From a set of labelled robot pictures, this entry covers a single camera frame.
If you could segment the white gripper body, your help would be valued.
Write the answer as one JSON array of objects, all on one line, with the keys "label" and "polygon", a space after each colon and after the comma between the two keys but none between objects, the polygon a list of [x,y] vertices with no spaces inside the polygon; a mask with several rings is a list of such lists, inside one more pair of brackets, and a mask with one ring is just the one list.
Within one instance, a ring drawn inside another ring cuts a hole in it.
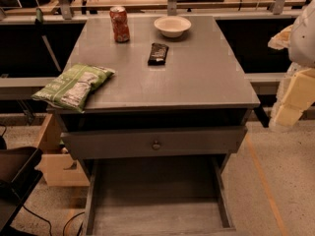
[{"label": "white gripper body", "polygon": [[289,59],[301,66],[315,67],[315,0],[312,0],[292,25]]}]

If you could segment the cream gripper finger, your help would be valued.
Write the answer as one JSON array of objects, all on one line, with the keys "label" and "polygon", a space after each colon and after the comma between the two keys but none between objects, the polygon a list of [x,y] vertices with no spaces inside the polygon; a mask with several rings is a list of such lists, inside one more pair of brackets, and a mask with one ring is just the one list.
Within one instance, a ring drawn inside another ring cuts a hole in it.
[{"label": "cream gripper finger", "polygon": [[290,34],[292,26],[288,26],[281,30],[279,33],[274,35],[268,42],[270,48],[276,50],[282,50],[284,48],[289,48],[290,46]]},{"label": "cream gripper finger", "polygon": [[279,84],[276,98],[269,127],[293,127],[315,102],[315,69],[292,62]]}]

